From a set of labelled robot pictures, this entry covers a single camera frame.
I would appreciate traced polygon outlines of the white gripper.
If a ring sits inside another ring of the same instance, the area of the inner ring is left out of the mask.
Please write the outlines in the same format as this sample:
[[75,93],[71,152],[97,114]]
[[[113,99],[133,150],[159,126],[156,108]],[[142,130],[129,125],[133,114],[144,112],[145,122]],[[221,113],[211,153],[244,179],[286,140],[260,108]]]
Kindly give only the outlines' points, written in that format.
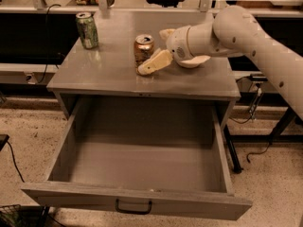
[[149,59],[137,67],[137,74],[140,76],[151,75],[152,73],[169,66],[173,59],[176,61],[190,60],[191,54],[187,45],[188,31],[189,26],[160,30],[160,38],[163,41],[166,41],[167,49],[156,49]]

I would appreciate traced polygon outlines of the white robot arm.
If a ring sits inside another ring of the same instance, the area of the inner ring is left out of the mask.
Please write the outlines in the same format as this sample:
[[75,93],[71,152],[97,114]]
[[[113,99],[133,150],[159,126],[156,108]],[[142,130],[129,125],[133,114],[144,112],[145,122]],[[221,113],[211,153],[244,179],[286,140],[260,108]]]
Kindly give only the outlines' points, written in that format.
[[229,6],[208,22],[163,29],[160,37],[166,48],[139,65],[138,74],[150,75],[172,61],[183,64],[201,56],[243,55],[303,118],[303,58],[270,37],[247,9]]

